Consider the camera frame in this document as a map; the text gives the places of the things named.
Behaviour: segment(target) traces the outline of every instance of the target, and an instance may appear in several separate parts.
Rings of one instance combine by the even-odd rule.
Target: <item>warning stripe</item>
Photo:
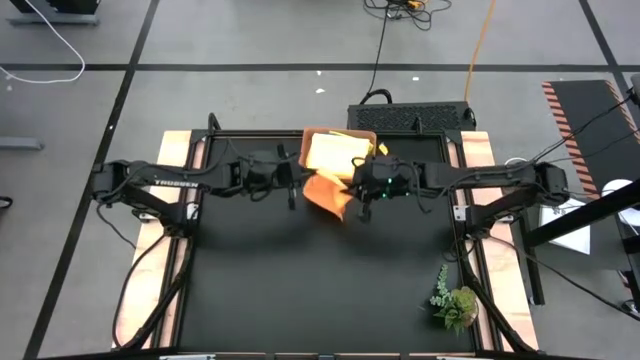
[[[613,87],[613,84],[611,84],[611,82],[609,82],[608,80],[606,80],[605,83],[609,87],[609,90],[611,91],[611,94],[613,94],[613,97],[616,99],[616,101],[622,102],[622,99],[620,98],[620,96],[618,96],[618,92]],[[622,113],[622,117],[627,122],[627,126],[629,126],[629,129],[631,129],[631,131],[634,131],[633,137],[636,139],[636,142],[640,144],[640,134],[638,134],[638,127],[636,126],[636,123],[631,118],[631,115],[629,115],[629,112],[624,106],[620,106],[618,109],[620,109],[620,112]]]
[[[596,188],[593,183],[593,178],[591,177],[591,174],[589,174],[589,168],[587,168],[587,164],[584,159],[582,159],[582,152],[580,152],[578,143],[575,139],[570,137],[571,126],[564,115],[562,105],[558,101],[558,95],[556,95],[555,89],[551,83],[543,82],[542,90],[544,91],[544,96],[547,98],[547,102],[549,103],[549,108],[551,108],[551,112],[553,113],[553,118],[558,126],[558,131],[560,131],[560,135],[566,139],[565,147],[567,148],[569,156],[572,158],[571,162],[576,169],[578,179],[580,179],[580,184],[582,184],[582,188],[587,192],[586,196],[594,200],[599,199],[600,195],[598,195],[598,188]]]

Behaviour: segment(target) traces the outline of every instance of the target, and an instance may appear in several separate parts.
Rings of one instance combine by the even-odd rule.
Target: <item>white paper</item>
[[[542,206],[540,210],[540,226],[559,219],[583,205],[584,203],[582,201],[569,199],[569,201],[556,208]],[[589,255],[591,252],[591,228],[585,226],[552,240],[551,243]]]

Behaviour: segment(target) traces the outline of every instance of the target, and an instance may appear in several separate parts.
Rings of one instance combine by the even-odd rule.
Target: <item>orange towel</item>
[[[321,208],[335,214],[341,221],[346,205],[353,196],[345,194],[342,190],[347,186],[340,179],[328,171],[319,169],[311,176],[302,189],[304,197]]]

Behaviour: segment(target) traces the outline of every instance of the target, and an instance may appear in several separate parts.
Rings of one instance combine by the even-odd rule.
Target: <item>orange cable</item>
[[[491,16],[493,16],[493,8],[496,7],[496,0],[491,0],[491,5],[489,6],[489,13],[487,13],[487,18],[484,19],[484,25],[482,25],[482,31],[480,32],[480,39],[478,39],[478,43],[476,44],[476,49],[473,51],[473,57],[471,58],[471,64],[469,64],[469,72],[467,72],[467,82],[464,85],[464,101],[469,102],[469,87],[471,86],[471,76],[473,74],[473,65],[476,63],[476,59],[478,58],[478,52],[480,52],[480,47],[482,46],[482,42],[484,41],[484,35],[489,28],[489,22],[491,22]]]

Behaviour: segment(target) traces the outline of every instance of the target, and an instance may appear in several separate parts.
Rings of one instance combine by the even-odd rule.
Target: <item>wooden board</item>
[[[462,148],[467,166],[495,165],[489,134],[486,132],[462,132]],[[502,190],[499,188],[475,189],[471,193],[474,203],[478,205],[488,204],[502,197]],[[511,228],[508,224],[494,225],[491,236],[513,243]],[[537,349],[538,340],[531,320],[529,302],[516,252],[511,247],[491,239],[483,242],[483,248],[496,306],[522,340]],[[511,350],[509,344],[502,340],[504,349]]]
[[[189,150],[190,131],[167,131],[165,132],[158,163],[167,165],[184,165]],[[486,132],[463,132],[463,149],[467,166],[489,166],[494,165],[493,153],[489,143],[489,136]],[[203,152],[202,144],[199,144],[194,167],[201,163]],[[455,147],[449,147],[452,164],[457,166],[457,154]],[[177,201],[179,190],[168,188],[151,188],[151,192],[165,201]],[[500,189],[478,189],[472,191],[476,204],[490,203],[502,196]],[[464,201],[462,192],[458,192],[459,199]],[[188,195],[188,201],[193,200],[193,193]],[[143,224],[138,238],[138,249],[135,258],[139,256],[148,246],[155,241],[162,233],[159,223],[152,222]],[[506,224],[497,224],[493,227],[491,234],[495,237],[512,242],[511,231]],[[520,275],[518,259],[513,249],[495,241],[486,240],[483,243],[485,259],[488,267],[491,288],[496,305],[509,321],[511,326],[520,334],[522,339],[533,348],[538,347],[529,305],[527,302],[524,284]],[[184,244],[181,244],[182,251],[178,252],[177,261],[182,261]],[[164,277],[164,270],[169,250],[169,241],[158,246],[150,256],[143,260],[139,268],[134,272],[129,283],[129,290],[123,301],[122,310],[118,319],[118,338],[121,343],[126,342],[138,330],[140,325],[146,320],[149,312],[158,302],[158,296]],[[471,257],[471,266],[477,272],[477,264],[474,257]],[[164,322],[164,331],[160,344],[168,346],[173,333],[173,319],[175,316],[175,301],[167,310]],[[492,349],[489,323],[484,308],[481,307],[478,314],[478,322],[482,333],[482,342],[485,349]],[[505,349],[509,345],[503,341]]]
[[[190,138],[191,131],[165,132],[157,163],[183,166],[189,152]],[[180,195],[179,189],[166,187],[152,186],[149,192],[167,202],[178,201]],[[148,249],[162,235],[162,232],[162,226],[158,221],[142,224],[133,261]],[[158,303],[170,243],[170,239],[165,237],[153,251],[140,261],[131,275],[116,325],[116,334],[121,344],[133,337]],[[175,307],[172,307],[168,310],[169,316],[167,318],[173,318],[174,309]]]

